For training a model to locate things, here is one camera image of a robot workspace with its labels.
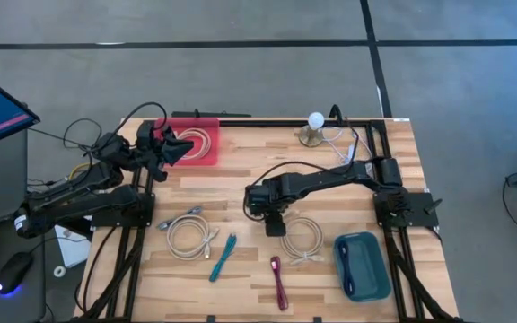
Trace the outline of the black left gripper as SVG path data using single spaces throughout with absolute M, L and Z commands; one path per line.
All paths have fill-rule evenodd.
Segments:
M 194 147 L 193 141 L 179 139 L 175 136 L 171 127 L 165 128 L 162 131 L 162 136 L 163 146 L 165 147 L 165 162 L 170 165 L 177 163 Z M 167 179 L 167 173 L 161 170 L 161 148 L 161 142 L 150 135 L 145 148 L 146 168 L 157 182 L 164 182 Z

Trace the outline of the red plastic tray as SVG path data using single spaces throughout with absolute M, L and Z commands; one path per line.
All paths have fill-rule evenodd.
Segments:
M 220 124 L 217 118 L 169 118 L 165 125 L 175 136 L 194 142 L 194 147 L 176 166 L 215 166 L 220 146 Z

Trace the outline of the black bar behind table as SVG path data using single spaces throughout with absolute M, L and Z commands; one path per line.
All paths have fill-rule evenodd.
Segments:
M 192 111 L 173 111 L 173 118 L 251 118 L 251 114 L 222 112 L 204 112 L 199 109 Z

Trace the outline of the brass lamp with white bulb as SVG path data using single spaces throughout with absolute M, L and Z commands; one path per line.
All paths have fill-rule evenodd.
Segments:
M 320 112 L 312 112 L 308 117 L 308 122 L 299 132 L 298 138 L 301 144 L 307 147 L 316 147 L 324 140 L 322 128 L 325 117 Z

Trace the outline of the teal plastic tray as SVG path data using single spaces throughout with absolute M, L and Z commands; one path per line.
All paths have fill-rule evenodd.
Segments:
M 353 302 L 386 299 L 390 280 L 379 242 L 369 231 L 338 236 L 333 246 L 338 283 Z

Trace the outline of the white paper sheet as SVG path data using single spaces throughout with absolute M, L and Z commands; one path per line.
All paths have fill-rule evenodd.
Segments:
M 59 225 L 56 225 L 54 230 L 66 268 L 72 268 L 87 260 L 91 248 L 88 239 Z

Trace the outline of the grey side desk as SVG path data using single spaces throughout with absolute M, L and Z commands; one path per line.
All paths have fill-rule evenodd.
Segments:
M 24 239 L 13 224 L 27 191 L 27 152 L 26 131 L 0 140 L 0 269 L 17 252 L 30 252 L 33 258 L 19 287 L 0 294 L 0 323 L 39 323 L 46 312 L 42 238 Z

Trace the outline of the black computer mouse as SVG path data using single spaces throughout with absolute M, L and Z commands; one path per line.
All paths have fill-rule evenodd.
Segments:
M 0 269 L 0 294 L 14 292 L 30 269 L 33 258 L 30 252 L 17 252 Z

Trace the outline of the black aluminium table frame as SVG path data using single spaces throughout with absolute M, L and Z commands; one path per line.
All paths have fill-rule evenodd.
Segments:
M 384 237 L 376 221 L 372 192 L 360 185 L 332 188 L 307 196 L 290 208 L 324 232 L 320 262 L 299 265 L 284 257 L 276 238 L 241 209 L 244 188 L 263 173 L 315 171 L 337 163 L 336 147 L 302 145 L 299 118 L 222 118 L 218 161 L 209 167 L 171 167 L 163 183 L 155 183 L 155 223 L 193 206 L 202 208 L 216 236 L 209 258 L 183 261 L 168 250 L 166 235 L 156 226 L 145 229 L 142 253 L 124 277 L 118 295 L 102 312 L 105 318 L 140 322 L 323 323 L 433 322 L 427 310 L 416 312 L 409 282 L 401 279 L 380 301 L 353 302 L 339 288 L 332 244 L 342 234 L 369 231 Z M 276 279 L 269 260 L 282 259 Z M 289 306 L 276 304 L 276 285 L 288 295 Z

